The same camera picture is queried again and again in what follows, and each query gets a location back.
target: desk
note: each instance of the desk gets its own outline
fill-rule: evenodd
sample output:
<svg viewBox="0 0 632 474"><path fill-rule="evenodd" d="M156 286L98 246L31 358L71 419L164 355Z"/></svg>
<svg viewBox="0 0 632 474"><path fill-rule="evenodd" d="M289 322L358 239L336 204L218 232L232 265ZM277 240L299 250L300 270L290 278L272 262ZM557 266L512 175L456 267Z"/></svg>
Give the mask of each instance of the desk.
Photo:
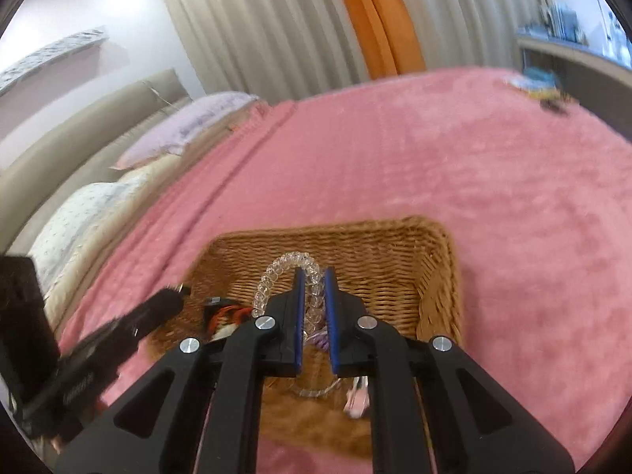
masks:
<svg viewBox="0 0 632 474"><path fill-rule="evenodd" d="M632 69L586 46L525 30L516 41L526 68L554 71L583 107L632 141Z"/></svg>

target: white curtain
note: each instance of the white curtain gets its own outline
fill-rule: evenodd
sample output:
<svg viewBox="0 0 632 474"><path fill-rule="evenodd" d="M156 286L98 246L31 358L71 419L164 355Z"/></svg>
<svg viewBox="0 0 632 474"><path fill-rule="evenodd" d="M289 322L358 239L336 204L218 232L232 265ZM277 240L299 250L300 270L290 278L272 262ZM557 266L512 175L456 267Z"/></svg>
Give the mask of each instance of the white curtain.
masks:
<svg viewBox="0 0 632 474"><path fill-rule="evenodd" d="M369 80L342 0L165 1L207 93L276 103Z"/></svg>
<svg viewBox="0 0 632 474"><path fill-rule="evenodd" d="M516 31L549 0L404 0L429 69L519 68Z"/></svg>

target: pink blanket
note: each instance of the pink blanket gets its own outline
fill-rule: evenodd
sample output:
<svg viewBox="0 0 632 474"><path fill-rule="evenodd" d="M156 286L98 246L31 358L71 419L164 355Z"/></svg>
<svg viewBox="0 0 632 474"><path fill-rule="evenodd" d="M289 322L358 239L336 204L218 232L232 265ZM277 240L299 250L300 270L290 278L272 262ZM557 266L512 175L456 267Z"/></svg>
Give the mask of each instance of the pink blanket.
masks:
<svg viewBox="0 0 632 474"><path fill-rule="evenodd" d="M467 351L581 466L632 394L632 147L580 107L542 110L507 75L436 71L255 118L144 216L62 347L179 281L223 232L423 214L456 240ZM149 366L135 356L105 400Z"/></svg>

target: beige headboard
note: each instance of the beige headboard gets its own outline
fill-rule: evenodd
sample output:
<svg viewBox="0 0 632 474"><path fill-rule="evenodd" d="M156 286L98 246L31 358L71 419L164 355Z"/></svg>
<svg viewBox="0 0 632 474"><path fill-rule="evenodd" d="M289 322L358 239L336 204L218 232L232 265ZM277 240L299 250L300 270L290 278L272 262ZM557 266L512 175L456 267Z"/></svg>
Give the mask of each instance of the beige headboard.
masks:
<svg viewBox="0 0 632 474"><path fill-rule="evenodd" d="M176 107L190 101L173 69L101 98L48 132L3 171L0 175L0 251L9 249L39 209L46 210L46 215L40 216L33 226L43 226L40 221L52 215L62 201L49 204L49 209L45 208L46 203L61 188L68 192L72 188L69 185L112 181L118 177L120 173L103 166L103 155L99 153L105 150L106 160L110 161L110 156L122 153L128 146L120 137L124 136L129 142L173 113L174 107L164 100ZM113 179L90 179L91 170L96 167L100 173L109 170L111 173L106 178ZM24 246L11 247L11 252L24 253L22 250L28 250L27 246L29 244L24 243Z"/></svg>

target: lavender pillow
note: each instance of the lavender pillow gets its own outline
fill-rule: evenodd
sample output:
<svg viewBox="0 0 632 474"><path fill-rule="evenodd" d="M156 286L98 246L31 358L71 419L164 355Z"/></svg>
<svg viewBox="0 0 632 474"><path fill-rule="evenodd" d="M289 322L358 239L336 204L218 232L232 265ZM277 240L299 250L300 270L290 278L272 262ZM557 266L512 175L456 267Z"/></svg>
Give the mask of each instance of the lavender pillow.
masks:
<svg viewBox="0 0 632 474"><path fill-rule="evenodd" d="M252 94L228 91L195 100L144 134L113 167L130 169L164 153L182 154L201 131L256 99Z"/></svg>

